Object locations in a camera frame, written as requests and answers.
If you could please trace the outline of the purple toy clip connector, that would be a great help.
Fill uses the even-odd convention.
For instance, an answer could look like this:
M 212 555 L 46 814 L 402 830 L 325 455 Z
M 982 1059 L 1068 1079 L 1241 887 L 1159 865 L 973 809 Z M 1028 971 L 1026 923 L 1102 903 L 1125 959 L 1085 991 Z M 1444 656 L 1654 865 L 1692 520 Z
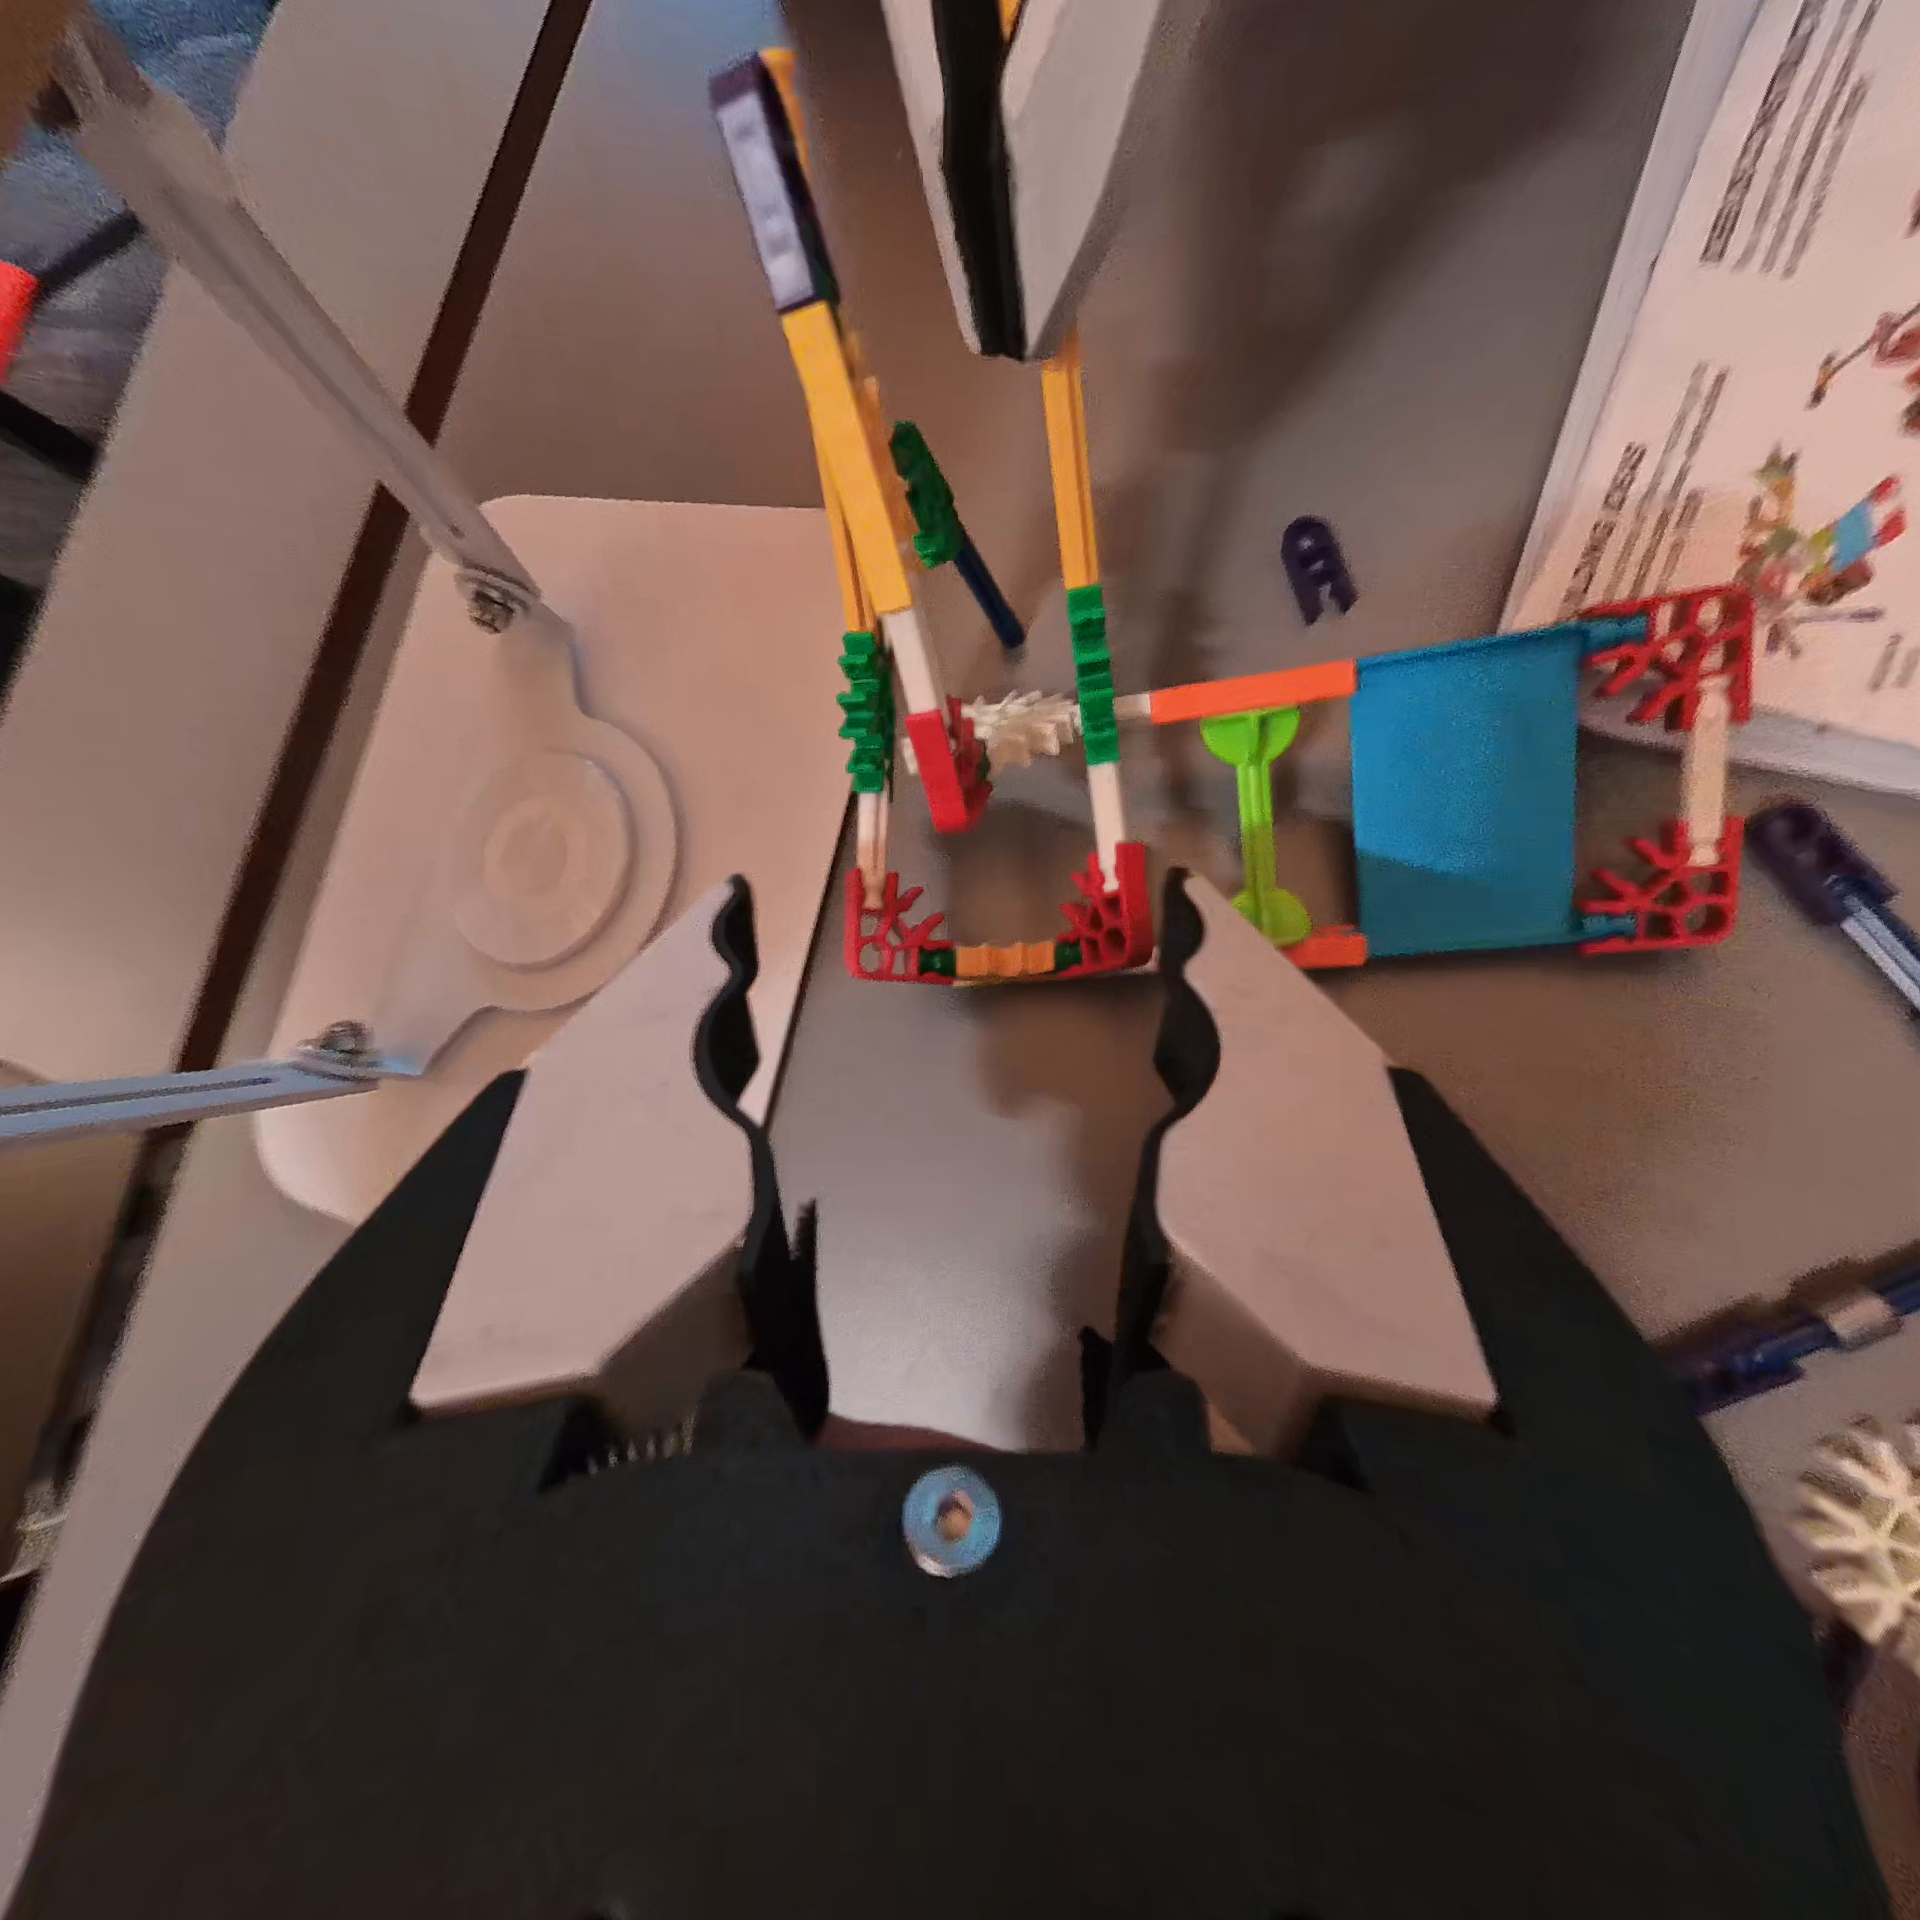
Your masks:
M 1358 603 L 1351 565 L 1332 526 L 1319 516 L 1298 516 L 1279 536 L 1286 582 L 1305 627 L 1326 613 L 1347 615 Z

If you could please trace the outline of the blue rod cross assembly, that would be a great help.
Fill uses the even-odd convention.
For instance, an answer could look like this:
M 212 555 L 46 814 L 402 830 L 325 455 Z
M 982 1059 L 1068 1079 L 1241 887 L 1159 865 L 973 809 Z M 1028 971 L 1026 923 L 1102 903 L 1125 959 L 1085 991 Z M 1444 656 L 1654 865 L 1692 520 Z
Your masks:
M 1894 909 L 1897 887 L 1807 803 L 1778 803 L 1745 827 L 1745 848 L 1812 927 L 1846 939 L 1917 1025 L 1917 939 Z M 1905 1332 L 1917 1315 L 1917 1264 L 1801 1299 L 1730 1307 L 1662 1347 L 1699 1419 L 1804 1381 L 1807 1363 L 1859 1352 Z

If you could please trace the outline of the cream snowflake toy connector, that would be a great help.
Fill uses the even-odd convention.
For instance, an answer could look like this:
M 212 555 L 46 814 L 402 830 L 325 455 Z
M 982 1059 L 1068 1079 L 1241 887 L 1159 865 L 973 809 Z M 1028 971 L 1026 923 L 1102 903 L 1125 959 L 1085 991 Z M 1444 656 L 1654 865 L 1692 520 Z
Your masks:
M 1862 1643 L 1917 1671 L 1917 1422 L 1821 1438 L 1789 1518 L 1811 1579 Z

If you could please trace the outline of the white book stand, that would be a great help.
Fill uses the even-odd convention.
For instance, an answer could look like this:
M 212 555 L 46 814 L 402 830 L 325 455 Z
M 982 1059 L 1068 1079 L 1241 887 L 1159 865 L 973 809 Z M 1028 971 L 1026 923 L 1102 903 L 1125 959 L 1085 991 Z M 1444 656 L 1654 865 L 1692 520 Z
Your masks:
M 227 160 L 390 389 L 411 380 L 540 5 L 278 5 Z M 5 704 L 5 1064 L 175 1059 L 212 923 L 371 501 L 342 433 L 175 275 L 68 524 Z M 271 1043 L 357 1019 L 418 1076 L 255 1123 L 297 1204 L 364 1217 L 492 1073 L 692 897 L 753 887 L 764 1119 L 849 787 L 819 509 L 489 503 L 573 637 L 471 627 L 428 560 Z

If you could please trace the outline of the dark blue short toy rod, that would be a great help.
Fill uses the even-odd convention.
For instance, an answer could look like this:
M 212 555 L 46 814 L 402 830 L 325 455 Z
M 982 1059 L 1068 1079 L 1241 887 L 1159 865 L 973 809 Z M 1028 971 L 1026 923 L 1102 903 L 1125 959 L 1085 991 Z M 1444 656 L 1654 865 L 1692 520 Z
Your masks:
M 1017 656 L 1025 649 L 1025 624 L 993 575 L 993 568 L 982 560 L 964 524 L 957 526 L 957 535 L 954 536 L 951 565 L 972 593 L 977 611 L 987 620 L 999 649 L 1007 656 Z

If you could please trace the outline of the colourful construction toy model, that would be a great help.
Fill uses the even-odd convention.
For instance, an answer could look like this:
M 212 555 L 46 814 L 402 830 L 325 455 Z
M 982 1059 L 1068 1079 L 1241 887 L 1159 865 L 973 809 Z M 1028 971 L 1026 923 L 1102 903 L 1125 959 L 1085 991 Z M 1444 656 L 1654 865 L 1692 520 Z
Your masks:
M 1734 584 L 1593 600 L 1533 630 L 1123 694 L 1113 675 L 1077 319 L 1037 363 L 1073 693 L 954 696 L 924 630 L 926 568 L 876 377 L 843 315 L 812 191 L 791 53 L 722 67 L 708 108 L 799 380 L 849 632 L 855 863 L 843 953 L 869 982 L 972 989 L 1140 968 L 1157 948 L 1148 849 L 1125 815 L 1123 732 L 1195 727 L 1233 769 L 1236 909 L 1300 968 L 1571 947 L 1587 956 L 1723 941 L 1745 823 L 1725 803 L 1753 709 L 1753 598 Z M 1094 848 L 1063 929 L 961 943 L 916 919 L 891 799 L 918 780 L 935 831 L 980 823 L 993 780 L 1085 756 Z

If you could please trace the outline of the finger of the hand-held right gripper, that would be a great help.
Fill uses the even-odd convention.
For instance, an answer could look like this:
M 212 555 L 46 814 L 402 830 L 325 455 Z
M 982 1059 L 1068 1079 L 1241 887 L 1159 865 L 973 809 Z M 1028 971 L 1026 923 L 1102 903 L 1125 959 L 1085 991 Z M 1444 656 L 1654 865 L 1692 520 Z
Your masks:
M 1212 12 L 1209 1 L 1022 5 L 1003 59 L 1017 359 L 1037 363 L 1063 348 Z
M 1026 357 L 1002 79 L 1019 1 L 884 1 L 951 305 L 972 351 Z

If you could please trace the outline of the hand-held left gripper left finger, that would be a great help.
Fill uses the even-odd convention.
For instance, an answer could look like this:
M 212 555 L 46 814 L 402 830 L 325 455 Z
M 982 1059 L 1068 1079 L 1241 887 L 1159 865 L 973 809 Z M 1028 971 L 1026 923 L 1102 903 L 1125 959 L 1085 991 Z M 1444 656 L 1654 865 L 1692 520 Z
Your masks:
M 746 1102 L 758 971 L 753 887 L 727 878 L 540 1047 L 415 1368 L 418 1412 L 581 1395 L 646 1431 L 748 1368 L 819 1436 L 819 1208 L 787 1211 Z

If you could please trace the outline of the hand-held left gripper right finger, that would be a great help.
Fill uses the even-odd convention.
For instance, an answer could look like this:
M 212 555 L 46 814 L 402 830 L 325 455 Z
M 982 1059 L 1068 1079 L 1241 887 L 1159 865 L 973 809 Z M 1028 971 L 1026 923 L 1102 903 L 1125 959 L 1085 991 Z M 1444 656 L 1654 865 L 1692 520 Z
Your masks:
M 1083 1334 L 1083 1428 L 1180 1373 L 1250 1451 L 1321 1405 L 1481 1422 L 1497 1384 L 1381 1047 L 1212 880 L 1170 871 L 1148 1132 L 1108 1342 Z

